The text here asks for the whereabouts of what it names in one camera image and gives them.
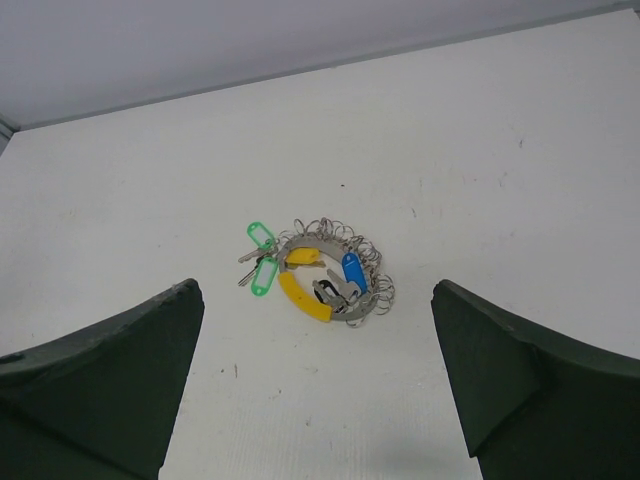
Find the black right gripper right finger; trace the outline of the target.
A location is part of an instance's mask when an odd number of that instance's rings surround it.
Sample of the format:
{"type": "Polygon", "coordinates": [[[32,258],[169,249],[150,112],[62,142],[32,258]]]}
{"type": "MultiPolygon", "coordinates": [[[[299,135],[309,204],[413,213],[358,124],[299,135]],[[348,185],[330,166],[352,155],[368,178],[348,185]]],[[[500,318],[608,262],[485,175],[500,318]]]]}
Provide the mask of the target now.
{"type": "Polygon", "coordinates": [[[450,280],[434,324],[468,454],[485,479],[636,479],[639,362],[450,280]]]}

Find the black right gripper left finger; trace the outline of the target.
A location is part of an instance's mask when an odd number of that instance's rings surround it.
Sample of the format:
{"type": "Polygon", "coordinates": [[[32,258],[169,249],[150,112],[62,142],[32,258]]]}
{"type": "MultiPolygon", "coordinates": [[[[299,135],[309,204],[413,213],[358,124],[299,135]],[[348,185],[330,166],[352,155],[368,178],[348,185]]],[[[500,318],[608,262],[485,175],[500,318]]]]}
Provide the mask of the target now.
{"type": "Polygon", "coordinates": [[[186,279],[115,316],[1,359],[4,479],[156,479],[205,305],[186,279]]]}

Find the blue key tag with key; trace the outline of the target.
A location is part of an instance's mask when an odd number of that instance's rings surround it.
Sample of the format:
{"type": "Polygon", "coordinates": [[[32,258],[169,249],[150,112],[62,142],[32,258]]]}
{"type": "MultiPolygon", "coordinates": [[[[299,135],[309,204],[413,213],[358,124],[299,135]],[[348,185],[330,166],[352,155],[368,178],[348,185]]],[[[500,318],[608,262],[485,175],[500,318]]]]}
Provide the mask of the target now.
{"type": "Polygon", "coordinates": [[[343,273],[347,283],[355,283],[359,288],[359,296],[368,290],[364,269],[358,255],[353,252],[346,253],[341,261],[343,273]]]}

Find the large grey keyring yellow handle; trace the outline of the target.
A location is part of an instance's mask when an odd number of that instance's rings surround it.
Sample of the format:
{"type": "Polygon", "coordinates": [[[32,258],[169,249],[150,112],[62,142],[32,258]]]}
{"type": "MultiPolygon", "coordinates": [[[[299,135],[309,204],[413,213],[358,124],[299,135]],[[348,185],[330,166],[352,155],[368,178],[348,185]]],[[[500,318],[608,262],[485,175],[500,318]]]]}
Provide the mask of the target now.
{"type": "Polygon", "coordinates": [[[395,301],[392,278],[382,271],[382,254],[365,236],[338,220],[322,217],[276,237],[277,279],[285,296],[301,312],[323,323],[341,322],[350,328],[364,325],[371,315],[387,314],[395,301]],[[311,291],[294,274],[296,251],[311,249],[313,264],[329,259],[336,265],[311,282],[311,291]]]}

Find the black key tag with key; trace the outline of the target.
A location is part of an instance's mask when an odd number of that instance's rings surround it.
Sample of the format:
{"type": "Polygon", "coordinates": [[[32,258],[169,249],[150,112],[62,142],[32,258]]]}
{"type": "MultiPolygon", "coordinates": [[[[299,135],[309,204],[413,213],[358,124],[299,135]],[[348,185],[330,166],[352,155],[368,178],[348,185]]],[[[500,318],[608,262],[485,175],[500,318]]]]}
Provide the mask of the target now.
{"type": "Polygon", "coordinates": [[[347,282],[331,269],[326,270],[327,277],[321,280],[313,280],[312,287],[318,301],[330,306],[338,313],[344,311],[349,303],[343,293],[346,291],[347,282]]]}

